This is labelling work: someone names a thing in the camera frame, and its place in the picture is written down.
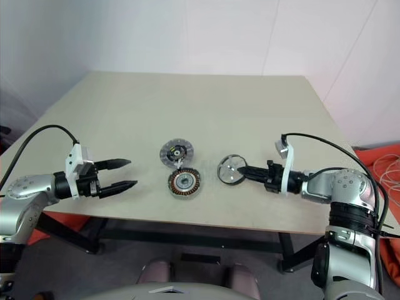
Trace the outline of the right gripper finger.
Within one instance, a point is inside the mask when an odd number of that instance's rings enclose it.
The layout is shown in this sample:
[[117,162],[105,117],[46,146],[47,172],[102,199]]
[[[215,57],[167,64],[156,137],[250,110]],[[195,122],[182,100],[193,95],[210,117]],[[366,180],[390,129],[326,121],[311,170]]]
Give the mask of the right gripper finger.
[[243,174],[243,176],[246,179],[252,180],[252,181],[256,181],[256,182],[266,182],[266,180],[268,179],[268,173],[266,172],[262,172],[262,173],[248,173],[245,172]]
[[237,169],[242,175],[268,175],[268,170],[254,166],[243,166]]

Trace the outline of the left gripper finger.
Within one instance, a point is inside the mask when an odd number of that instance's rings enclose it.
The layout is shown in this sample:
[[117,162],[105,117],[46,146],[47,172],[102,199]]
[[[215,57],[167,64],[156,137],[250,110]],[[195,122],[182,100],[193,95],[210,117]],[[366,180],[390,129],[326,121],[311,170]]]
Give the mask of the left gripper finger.
[[108,187],[102,187],[99,190],[99,197],[106,198],[106,197],[110,197],[110,196],[114,196],[114,195],[123,193],[124,191],[135,186],[137,183],[138,183],[138,181],[120,181],[120,182],[111,184]]
[[95,162],[95,167],[98,171],[118,169],[125,165],[131,164],[128,159],[107,159]]

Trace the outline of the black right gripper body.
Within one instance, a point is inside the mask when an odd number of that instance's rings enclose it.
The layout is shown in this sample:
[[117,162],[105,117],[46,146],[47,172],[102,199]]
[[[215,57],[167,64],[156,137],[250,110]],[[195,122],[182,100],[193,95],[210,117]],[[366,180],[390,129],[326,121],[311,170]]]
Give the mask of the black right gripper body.
[[283,180],[284,167],[275,163],[273,160],[267,160],[267,175],[264,182],[266,191],[270,193],[280,193]]

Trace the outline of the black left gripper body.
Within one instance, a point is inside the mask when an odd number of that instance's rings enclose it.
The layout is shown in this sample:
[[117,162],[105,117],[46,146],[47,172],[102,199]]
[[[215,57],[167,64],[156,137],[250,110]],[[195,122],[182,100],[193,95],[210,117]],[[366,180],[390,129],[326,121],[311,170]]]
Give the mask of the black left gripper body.
[[87,170],[86,174],[81,174],[77,180],[77,190],[80,196],[100,197],[101,186],[98,179],[99,166],[95,162]]

